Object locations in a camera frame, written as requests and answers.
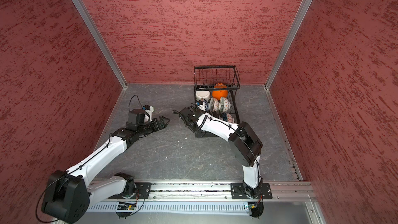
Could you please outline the red patterned bowl underneath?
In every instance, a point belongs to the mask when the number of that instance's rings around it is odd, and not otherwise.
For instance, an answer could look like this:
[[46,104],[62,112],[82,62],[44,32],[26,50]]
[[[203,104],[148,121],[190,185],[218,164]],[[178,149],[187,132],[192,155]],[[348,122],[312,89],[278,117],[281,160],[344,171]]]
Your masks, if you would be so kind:
[[214,97],[211,98],[209,104],[210,104],[210,107],[211,107],[211,113],[212,112],[220,113],[221,105],[220,105],[220,102],[216,98],[214,98]]

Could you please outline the orange plastic bowl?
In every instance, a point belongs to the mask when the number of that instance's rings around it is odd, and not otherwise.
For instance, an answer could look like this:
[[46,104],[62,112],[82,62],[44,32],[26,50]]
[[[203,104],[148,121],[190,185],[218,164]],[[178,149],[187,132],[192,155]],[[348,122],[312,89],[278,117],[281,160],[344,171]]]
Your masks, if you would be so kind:
[[227,98],[228,97],[228,90],[227,86],[223,83],[217,83],[214,86],[214,91],[212,92],[212,97],[217,99],[218,101],[221,100],[221,98]]

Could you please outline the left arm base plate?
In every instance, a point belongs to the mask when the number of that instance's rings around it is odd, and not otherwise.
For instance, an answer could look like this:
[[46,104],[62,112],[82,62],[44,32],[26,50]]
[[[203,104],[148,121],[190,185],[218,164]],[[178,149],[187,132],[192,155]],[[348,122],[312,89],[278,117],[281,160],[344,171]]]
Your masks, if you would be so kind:
[[114,195],[109,197],[109,199],[124,199],[124,200],[133,200],[133,199],[148,199],[152,183],[149,182],[141,182],[134,183],[133,190],[124,191],[118,195]]

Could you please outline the blue patterned ceramic bowl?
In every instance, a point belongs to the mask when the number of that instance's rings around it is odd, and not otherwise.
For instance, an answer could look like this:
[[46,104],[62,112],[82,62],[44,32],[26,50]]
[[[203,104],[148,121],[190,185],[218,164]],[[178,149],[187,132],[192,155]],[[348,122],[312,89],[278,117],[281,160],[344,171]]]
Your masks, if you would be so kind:
[[232,117],[232,115],[230,113],[222,113],[221,114],[221,118],[223,121],[228,122],[228,123],[235,123],[234,118]]

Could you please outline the white pink bowl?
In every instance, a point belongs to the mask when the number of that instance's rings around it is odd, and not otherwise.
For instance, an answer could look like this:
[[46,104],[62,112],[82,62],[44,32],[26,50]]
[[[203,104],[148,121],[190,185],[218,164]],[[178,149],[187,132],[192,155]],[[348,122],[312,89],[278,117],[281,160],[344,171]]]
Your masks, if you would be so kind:
[[208,90],[195,92],[195,99],[197,101],[202,101],[202,100],[209,101],[210,98],[211,98],[211,95],[210,95],[210,91],[208,91]]

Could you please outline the pink striped bowl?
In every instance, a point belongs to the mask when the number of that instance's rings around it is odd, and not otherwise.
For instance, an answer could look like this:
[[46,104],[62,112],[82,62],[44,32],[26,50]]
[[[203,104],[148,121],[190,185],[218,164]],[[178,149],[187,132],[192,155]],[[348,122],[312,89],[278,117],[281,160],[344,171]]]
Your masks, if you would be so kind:
[[222,119],[222,114],[220,114],[217,111],[212,112],[212,116],[214,116],[215,118],[218,118],[218,119]]

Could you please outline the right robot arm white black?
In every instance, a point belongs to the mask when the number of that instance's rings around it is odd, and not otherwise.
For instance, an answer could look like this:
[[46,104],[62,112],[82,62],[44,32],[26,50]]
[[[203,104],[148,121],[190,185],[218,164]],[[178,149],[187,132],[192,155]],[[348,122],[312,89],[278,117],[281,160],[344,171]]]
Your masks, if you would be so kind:
[[201,109],[192,111],[184,108],[181,111],[174,110],[173,114],[178,115],[184,126],[193,133],[210,132],[227,141],[235,159],[243,167],[243,187],[247,198],[262,198],[260,156],[263,144],[248,123],[223,121]]

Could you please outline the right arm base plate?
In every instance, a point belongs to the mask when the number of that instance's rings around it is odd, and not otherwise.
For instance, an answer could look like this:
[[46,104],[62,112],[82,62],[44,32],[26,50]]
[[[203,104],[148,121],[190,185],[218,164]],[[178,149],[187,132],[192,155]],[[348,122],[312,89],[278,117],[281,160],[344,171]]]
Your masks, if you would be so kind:
[[245,183],[231,183],[232,199],[270,200],[273,198],[269,183],[261,183],[256,188],[250,188]]

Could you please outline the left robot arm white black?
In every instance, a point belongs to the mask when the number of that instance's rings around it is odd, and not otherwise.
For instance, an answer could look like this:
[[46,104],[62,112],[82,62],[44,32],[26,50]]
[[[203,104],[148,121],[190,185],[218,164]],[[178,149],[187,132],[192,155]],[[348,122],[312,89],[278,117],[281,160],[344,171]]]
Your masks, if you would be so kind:
[[170,119],[152,117],[152,110],[135,109],[129,112],[124,128],[109,135],[108,140],[92,154],[66,171],[57,170],[48,179],[47,187],[37,206],[44,214],[73,224],[82,218],[89,207],[109,197],[122,195],[125,199],[139,199],[134,178],[117,173],[108,180],[93,184],[97,174],[139,139],[165,129]]

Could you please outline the green patterned ceramic bowl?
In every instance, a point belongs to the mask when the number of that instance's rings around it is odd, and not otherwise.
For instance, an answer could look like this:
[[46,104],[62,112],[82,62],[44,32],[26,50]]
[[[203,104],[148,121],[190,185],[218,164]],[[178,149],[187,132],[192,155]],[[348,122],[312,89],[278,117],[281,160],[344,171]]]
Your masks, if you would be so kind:
[[221,97],[219,101],[219,111],[226,113],[231,108],[231,103],[226,97]]

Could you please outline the orange patterned bowl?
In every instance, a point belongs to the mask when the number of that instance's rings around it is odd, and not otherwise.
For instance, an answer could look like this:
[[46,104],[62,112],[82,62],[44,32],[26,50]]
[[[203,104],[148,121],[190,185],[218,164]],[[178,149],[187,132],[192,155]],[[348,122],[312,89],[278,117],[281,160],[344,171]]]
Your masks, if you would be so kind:
[[211,111],[211,105],[210,105],[208,100],[203,99],[202,100],[202,105],[203,105],[204,111],[206,111],[208,113]]

